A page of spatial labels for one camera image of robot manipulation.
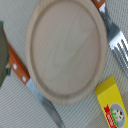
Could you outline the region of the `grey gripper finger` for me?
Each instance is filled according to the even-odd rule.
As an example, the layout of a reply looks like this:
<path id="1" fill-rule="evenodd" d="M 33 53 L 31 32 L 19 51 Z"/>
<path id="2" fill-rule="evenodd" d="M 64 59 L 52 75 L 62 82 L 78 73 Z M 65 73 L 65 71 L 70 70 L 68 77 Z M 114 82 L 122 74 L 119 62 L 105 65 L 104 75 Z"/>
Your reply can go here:
<path id="1" fill-rule="evenodd" d="M 0 88 L 7 75 L 11 72 L 9 62 L 8 40 L 4 31 L 4 22 L 0 21 Z"/>

